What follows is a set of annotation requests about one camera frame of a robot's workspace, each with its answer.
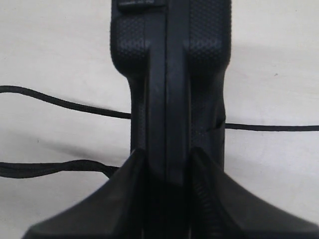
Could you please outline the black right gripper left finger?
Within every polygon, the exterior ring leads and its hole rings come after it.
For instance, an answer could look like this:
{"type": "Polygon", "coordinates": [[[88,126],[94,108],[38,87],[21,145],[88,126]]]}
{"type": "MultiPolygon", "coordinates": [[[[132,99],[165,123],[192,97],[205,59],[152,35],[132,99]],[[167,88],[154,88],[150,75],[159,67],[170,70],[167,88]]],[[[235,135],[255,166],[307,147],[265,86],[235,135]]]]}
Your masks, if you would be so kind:
{"type": "Polygon", "coordinates": [[[28,229],[25,239],[141,239],[145,153],[132,152],[100,189],[28,229]]]}

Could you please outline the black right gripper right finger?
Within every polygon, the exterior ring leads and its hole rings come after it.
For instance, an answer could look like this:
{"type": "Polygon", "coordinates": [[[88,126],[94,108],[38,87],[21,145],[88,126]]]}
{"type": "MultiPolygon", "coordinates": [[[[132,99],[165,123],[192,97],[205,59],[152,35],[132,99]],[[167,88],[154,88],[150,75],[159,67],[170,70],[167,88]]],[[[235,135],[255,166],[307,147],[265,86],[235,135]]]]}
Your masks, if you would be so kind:
{"type": "Polygon", "coordinates": [[[191,152],[194,239],[317,239],[318,225],[253,195],[210,160],[191,152]]]}

